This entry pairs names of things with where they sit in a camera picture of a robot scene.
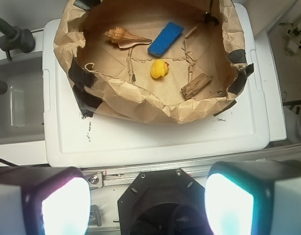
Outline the glowing gripper left finger pad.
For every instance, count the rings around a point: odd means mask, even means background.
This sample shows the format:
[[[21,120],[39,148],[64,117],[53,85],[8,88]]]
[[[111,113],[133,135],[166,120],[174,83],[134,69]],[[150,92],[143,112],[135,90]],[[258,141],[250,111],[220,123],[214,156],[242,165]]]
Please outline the glowing gripper left finger pad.
[[[91,193],[75,167],[0,167],[0,235],[83,235]]]

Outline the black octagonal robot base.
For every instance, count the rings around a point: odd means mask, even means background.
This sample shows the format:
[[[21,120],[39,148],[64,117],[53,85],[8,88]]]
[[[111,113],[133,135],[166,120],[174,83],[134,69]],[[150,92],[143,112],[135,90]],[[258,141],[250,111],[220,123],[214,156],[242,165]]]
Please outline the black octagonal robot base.
[[[205,188],[182,169],[141,172],[120,196],[123,235],[211,235]]]

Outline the glowing gripper right finger pad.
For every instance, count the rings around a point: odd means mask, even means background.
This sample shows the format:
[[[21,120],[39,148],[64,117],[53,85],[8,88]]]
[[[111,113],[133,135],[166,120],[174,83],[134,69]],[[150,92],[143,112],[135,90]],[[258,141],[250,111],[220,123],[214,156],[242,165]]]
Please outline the glowing gripper right finger pad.
[[[220,161],[205,185],[216,235],[301,235],[301,161]]]

